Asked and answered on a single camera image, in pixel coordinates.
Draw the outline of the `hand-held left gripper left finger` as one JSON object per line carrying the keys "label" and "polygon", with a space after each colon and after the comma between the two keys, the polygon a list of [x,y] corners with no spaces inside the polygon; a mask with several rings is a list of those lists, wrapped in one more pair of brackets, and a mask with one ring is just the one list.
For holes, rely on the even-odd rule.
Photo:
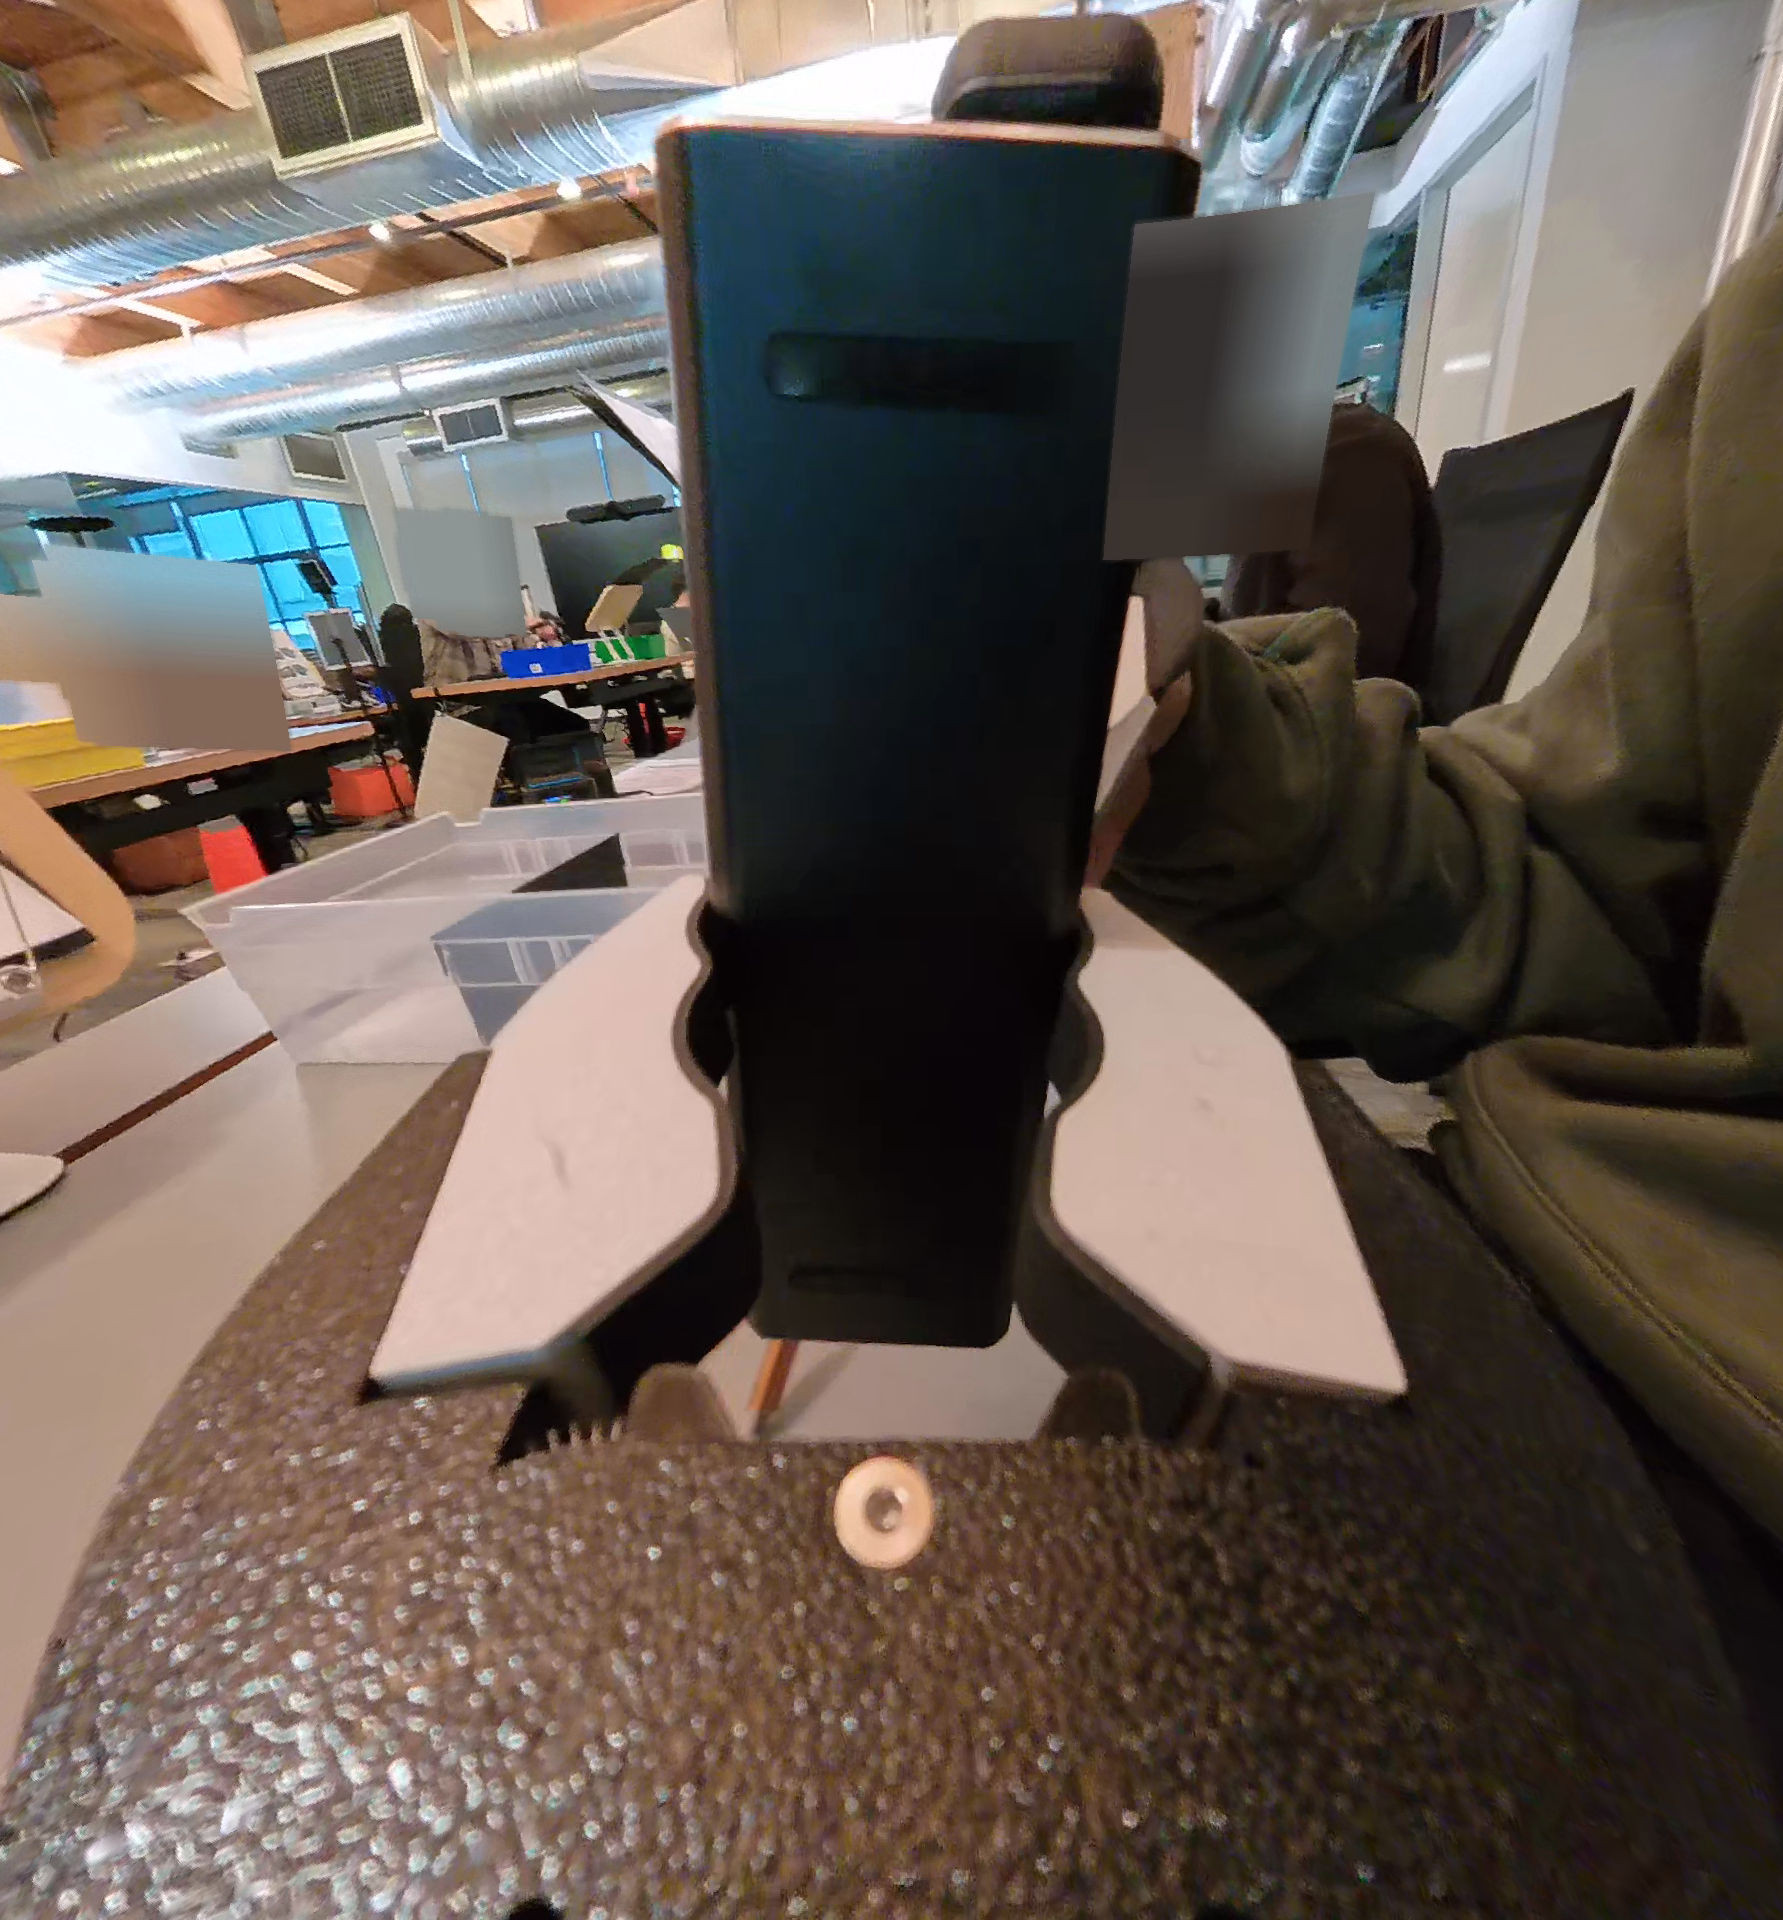
{"label": "hand-held left gripper left finger", "polygon": [[369,1363],[380,1393],[519,1383],[621,1412],[756,1306],[706,903],[704,875],[667,883],[485,1054]]}

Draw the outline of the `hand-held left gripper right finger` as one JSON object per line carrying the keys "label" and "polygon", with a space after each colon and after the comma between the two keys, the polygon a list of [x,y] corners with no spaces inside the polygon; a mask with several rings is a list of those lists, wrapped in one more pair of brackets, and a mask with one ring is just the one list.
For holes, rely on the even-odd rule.
{"label": "hand-held left gripper right finger", "polygon": [[1214,972],[1100,890],[1053,1029],[1018,1316],[1111,1374],[1159,1443],[1237,1390],[1406,1399],[1288,1052]]}

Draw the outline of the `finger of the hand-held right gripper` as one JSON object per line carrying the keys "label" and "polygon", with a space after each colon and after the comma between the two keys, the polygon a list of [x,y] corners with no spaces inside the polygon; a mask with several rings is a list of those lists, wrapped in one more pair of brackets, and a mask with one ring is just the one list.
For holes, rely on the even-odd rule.
{"label": "finger of the hand-held right gripper", "polygon": [[1092,815],[1092,841],[1123,841],[1143,812],[1152,787],[1150,763],[1159,746],[1159,720],[1159,701],[1143,696],[1108,728]]}

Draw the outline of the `black usb hub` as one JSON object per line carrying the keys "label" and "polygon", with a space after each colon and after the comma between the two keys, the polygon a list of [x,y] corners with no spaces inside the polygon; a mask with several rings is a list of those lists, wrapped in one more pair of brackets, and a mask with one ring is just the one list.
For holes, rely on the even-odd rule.
{"label": "black usb hub", "polygon": [[707,948],[767,1339],[1008,1328],[1133,567],[1104,556],[1159,133],[656,145]]}

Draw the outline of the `person's right forearm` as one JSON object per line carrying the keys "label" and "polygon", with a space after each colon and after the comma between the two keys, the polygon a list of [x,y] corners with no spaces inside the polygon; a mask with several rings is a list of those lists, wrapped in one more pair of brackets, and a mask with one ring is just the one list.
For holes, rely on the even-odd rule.
{"label": "person's right forearm", "polygon": [[1502,1041],[1671,1041],[1656,982],[1527,795],[1394,682],[1341,612],[1200,621],[1150,647],[1155,719],[1092,886],[1294,1052],[1429,1081]]}

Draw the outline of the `grey desk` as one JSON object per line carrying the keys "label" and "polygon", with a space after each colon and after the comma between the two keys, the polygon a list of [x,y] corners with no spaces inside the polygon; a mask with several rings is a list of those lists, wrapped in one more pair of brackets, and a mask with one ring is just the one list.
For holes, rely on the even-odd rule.
{"label": "grey desk", "polygon": [[3,1068],[0,1153],[77,1159],[272,1042],[232,977],[206,974]]}
{"label": "grey desk", "polygon": [[0,1916],[1075,1913],[1070,1449],[866,1572],[863,1439],[369,1390],[479,1073],[269,1047],[0,1229]]}

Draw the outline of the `wooden top desk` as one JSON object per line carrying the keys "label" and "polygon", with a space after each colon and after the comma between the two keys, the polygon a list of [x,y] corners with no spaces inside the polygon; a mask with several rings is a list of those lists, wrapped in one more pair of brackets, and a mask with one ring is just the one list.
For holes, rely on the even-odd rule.
{"label": "wooden top desk", "polygon": [[626,714],[626,735],[637,757],[664,754],[670,741],[664,730],[666,696],[694,688],[694,653],[661,660],[618,660],[578,673],[534,673],[452,685],[418,685],[407,696],[415,705],[486,706],[519,695],[563,695],[578,710]]}
{"label": "wooden top desk", "polygon": [[362,722],[304,728],[275,754],[172,754],[148,768],[36,787],[32,799],[86,852],[116,852],[293,806],[325,809],[329,770],[340,757],[371,755],[379,743]]}

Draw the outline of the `person's right hand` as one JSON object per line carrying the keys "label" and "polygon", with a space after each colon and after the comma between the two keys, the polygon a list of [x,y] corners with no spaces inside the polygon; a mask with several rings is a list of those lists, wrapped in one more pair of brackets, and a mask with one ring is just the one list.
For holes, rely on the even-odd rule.
{"label": "person's right hand", "polygon": [[1133,579],[1141,620],[1143,692],[1158,701],[1187,670],[1206,623],[1206,601],[1183,560],[1147,560]]}

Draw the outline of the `clear plastic bin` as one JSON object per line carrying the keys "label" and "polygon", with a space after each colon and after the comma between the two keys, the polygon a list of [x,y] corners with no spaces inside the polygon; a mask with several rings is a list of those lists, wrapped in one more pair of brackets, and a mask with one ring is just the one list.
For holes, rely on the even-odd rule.
{"label": "clear plastic bin", "polygon": [[701,793],[389,828],[189,910],[296,1063],[446,1063],[707,865]]}

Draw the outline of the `grey card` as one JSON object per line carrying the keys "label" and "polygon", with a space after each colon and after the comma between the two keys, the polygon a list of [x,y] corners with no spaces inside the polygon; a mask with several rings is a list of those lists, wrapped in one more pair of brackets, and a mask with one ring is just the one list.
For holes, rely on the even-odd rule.
{"label": "grey card", "polygon": [[439,714],[427,728],[415,782],[415,820],[477,823],[494,808],[506,755],[504,735]]}

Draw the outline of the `black screen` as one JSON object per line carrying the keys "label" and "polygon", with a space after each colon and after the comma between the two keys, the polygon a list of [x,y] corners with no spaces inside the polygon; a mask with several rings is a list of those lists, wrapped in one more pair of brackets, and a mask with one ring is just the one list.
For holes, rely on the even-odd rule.
{"label": "black screen", "polygon": [[624,507],[650,502],[614,502],[605,512],[592,507],[534,525],[549,605],[571,640],[591,639],[591,612],[616,583],[639,589],[637,605],[621,626],[626,634],[653,634],[664,612],[687,590],[681,514],[666,507],[624,515]]}

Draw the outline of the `wooden sign stand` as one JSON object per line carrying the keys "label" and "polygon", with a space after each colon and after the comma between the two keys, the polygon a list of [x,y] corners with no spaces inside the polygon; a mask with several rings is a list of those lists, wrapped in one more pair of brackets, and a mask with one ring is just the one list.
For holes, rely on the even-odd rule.
{"label": "wooden sign stand", "polygon": [[[82,941],[42,959],[46,939],[26,932],[19,877],[63,913]],[[58,1022],[116,986],[135,961],[135,909],[116,881],[40,808],[38,799],[0,768],[0,907],[15,932],[15,959],[0,961],[0,1039]]]}

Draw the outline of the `yellow bin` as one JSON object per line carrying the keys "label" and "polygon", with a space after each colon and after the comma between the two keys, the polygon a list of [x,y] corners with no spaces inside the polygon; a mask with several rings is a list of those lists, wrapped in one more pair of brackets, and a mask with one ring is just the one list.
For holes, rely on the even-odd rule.
{"label": "yellow bin", "polygon": [[68,719],[0,728],[0,768],[29,789],[132,774],[145,763],[140,748],[82,741]]}

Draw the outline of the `white ceiling vent box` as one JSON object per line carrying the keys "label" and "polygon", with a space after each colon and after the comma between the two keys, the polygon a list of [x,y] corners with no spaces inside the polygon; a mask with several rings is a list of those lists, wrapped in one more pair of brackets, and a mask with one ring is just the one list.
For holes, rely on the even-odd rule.
{"label": "white ceiling vent box", "polygon": [[438,142],[443,67],[443,48],[409,15],[247,56],[277,176],[322,175]]}

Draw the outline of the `silver air duct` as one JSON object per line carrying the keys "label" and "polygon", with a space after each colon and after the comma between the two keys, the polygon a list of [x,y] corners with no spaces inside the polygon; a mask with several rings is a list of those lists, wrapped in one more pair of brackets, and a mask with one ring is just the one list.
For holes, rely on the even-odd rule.
{"label": "silver air duct", "polygon": [[235,445],[631,373],[666,347],[664,247],[646,235],[124,349],[82,362],[82,376],[116,408],[170,415],[197,445]]}
{"label": "silver air duct", "polygon": [[641,167],[653,133],[716,86],[627,70],[587,40],[563,27],[458,55],[438,42],[439,139],[322,175],[277,176],[251,99],[0,176],[0,273],[32,267],[60,287],[119,286],[206,257]]}

